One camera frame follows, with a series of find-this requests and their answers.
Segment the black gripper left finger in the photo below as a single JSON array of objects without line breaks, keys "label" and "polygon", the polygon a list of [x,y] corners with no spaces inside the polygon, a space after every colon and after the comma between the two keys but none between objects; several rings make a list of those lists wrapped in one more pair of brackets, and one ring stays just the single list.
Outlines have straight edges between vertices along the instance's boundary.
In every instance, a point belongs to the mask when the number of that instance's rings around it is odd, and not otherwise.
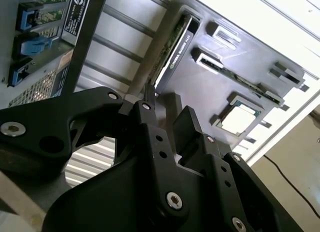
[{"label": "black gripper left finger", "polygon": [[167,133],[154,106],[128,102],[97,87],[2,109],[0,169],[36,179],[53,179],[77,150],[110,137],[121,162],[63,195],[49,216],[105,218],[125,212],[151,219],[184,219],[188,206]]}]

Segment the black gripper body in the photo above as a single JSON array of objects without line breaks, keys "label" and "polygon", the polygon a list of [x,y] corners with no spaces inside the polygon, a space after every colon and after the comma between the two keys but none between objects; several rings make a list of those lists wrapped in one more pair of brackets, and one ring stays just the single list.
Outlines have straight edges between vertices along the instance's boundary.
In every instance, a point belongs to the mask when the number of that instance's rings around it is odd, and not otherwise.
[{"label": "black gripper body", "polygon": [[141,151],[64,193],[45,232],[207,232],[214,156],[200,168],[177,166],[166,151]]}]

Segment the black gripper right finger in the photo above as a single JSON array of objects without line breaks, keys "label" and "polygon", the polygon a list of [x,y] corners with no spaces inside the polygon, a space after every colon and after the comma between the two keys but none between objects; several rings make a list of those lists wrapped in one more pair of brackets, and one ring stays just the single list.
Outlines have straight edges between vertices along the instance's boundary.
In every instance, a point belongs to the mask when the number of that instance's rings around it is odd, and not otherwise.
[{"label": "black gripper right finger", "polygon": [[240,155],[202,132],[186,106],[172,125],[189,205],[183,232],[299,232],[301,227]]}]

